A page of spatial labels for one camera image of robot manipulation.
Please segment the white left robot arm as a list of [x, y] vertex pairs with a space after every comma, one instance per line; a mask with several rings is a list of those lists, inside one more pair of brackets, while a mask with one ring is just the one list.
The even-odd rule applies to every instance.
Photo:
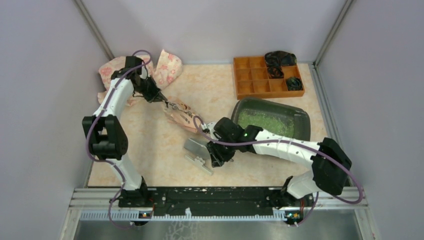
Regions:
[[99, 108], [82, 120], [88, 157], [110, 165], [121, 180], [120, 190], [110, 201], [111, 204], [118, 201], [121, 208], [154, 206], [145, 179], [129, 158], [129, 140], [120, 123], [130, 97], [141, 97], [148, 103], [167, 101], [149, 74], [150, 62], [135, 55], [127, 56], [124, 67], [111, 74], [110, 87]]

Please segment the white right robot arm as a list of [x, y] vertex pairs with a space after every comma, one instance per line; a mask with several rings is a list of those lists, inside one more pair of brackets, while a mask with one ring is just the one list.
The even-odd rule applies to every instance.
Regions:
[[243, 128], [227, 117], [201, 123], [200, 128], [209, 135], [206, 148], [214, 168], [230, 161], [237, 151], [272, 156], [308, 168], [285, 181], [281, 199], [287, 206], [295, 206], [314, 192], [339, 196], [348, 180], [352, 162], [332, 138], [325, 137], [321, 142], [299, 140], [256, 125]]

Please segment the orange divided organizer tray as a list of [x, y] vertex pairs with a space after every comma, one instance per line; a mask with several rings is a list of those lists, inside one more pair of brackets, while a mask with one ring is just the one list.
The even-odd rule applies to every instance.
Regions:
[[298, 65], [269, 67], [264, 56], [235, 57], [233, 73], [238, 100], [302, 97], [306, 91]]

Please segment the silver metal scoop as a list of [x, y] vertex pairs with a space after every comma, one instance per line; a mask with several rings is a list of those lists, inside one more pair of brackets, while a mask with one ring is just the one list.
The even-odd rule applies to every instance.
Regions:
[[202, 140], [198, 140], [194, 138], [188, 138], [185, 141], [183, 147], [184, 149], [191, 152], [196, 157], [200, 157], [204, 160], [211, 158], [210, 153], [207, 149], [206, 141], [202, 141]]

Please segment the pink cat litter bag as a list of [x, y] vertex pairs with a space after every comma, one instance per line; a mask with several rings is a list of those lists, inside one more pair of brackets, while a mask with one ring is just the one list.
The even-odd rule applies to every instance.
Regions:
[[199, 132], [195, 127], [194, 117], [200, 117], [201, 115], [179, 98], [174, 96], [168, 97], [162, 104], [162, 110], [169, 123], [175, 124], [194, 134]]

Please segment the floral pink cloth bag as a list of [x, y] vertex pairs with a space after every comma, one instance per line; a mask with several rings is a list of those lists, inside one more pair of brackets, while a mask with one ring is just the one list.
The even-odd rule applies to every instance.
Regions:
[[[136, 57], [144, 60], [145, 62], [150, 59], [147, 53], [137, 53]], [[98, 73], [100, 74], [104, 87], [106, 88], [106, 91], [99, 92], [97, 94], [97, 99], [100, 105], [103, 105], [103, 101], [105, 100], [107, 92], [111, 87], [112, 74], [114, 73], [114, 71], [119, 71], [123, 69], [125, 66], [125, 62], [126, 57], [119, 56], [110, 60], [99, 68]], [[164, 90], [182, 74], [183, 63], [178, 56], [171, 54], [163, 49], [160, 53], [157, 64], [154, 66], [154, 64], [150, 62], [146, 65], [146, 68], [147, 72], [153, 78], [158, 88]], [[134, 96], [130, 96], [128, 98], [126, 105], [134, 105], [135, 103], [141, 100], [142, 96], [143, 95], [141, 93], [135, 93]], [[187, 108], [183, 107], [184, 103], [176, 97], [170, 96], [166, 98], [168, 99], [167, 104], [171, 105], [171, 108], [173, 109]]]

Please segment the green cat litter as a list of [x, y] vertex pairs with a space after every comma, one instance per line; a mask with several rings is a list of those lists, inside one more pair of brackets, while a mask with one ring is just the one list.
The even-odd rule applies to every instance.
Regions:
[[237, 124], [242, 128], [258, 126], [279, 136], [292, 138], [295, 134], [293, 117], [278, 116], [255, 110], [243, 110], [238, 115]]

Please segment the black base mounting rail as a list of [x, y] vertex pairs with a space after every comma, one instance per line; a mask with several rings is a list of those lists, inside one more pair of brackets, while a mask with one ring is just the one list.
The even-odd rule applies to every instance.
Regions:
[[123, 190], [117, 198], [121, 208], [152, 208], [155, 216], [194, 217], [270, 216], [274, 210], [310, 207], [311, 194], [296, 199], [281, 187], [153, 187]]

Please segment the dark grey litter box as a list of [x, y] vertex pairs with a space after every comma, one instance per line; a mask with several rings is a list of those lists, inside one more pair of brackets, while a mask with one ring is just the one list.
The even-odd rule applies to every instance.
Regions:
[[235, 105], [231, 120], [238, 124], [238, 117], [243, 110], [253, 110], [265, 112], [279, 117], [293, 117], [294, 120], [294, 138], [297, 140], [309, 141], [311, 139], [310, 117], [303, 109], [277, 103], [256, 97], [245, 97]]

